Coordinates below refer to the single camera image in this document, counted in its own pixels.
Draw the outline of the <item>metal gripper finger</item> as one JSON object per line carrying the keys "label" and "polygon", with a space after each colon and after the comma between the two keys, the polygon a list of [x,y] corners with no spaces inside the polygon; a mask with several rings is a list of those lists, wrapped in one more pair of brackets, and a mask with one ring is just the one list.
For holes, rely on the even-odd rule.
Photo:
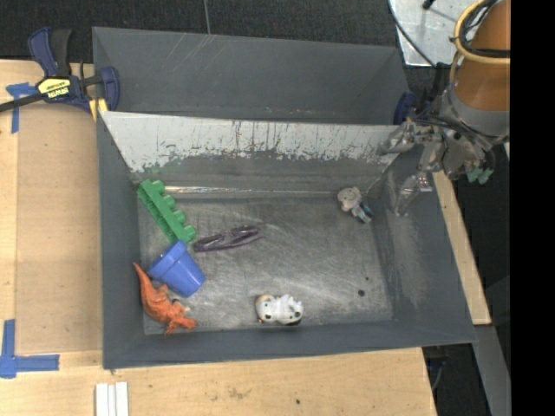
{"label": "metal gripper finger", "polygon": [[430,185],[426,173],[417,173],[409,176],[402,184],[398,198],[395,203],[395,214],[404,216],[407,214],[410,204],[423,193],[430,193],[434,188]]}
{"label": "metal gripper finger", "polygon": [[379,155],[405,153],[421,144],[428,136],[428,130],[413,122],[404,121],[377,147]]}

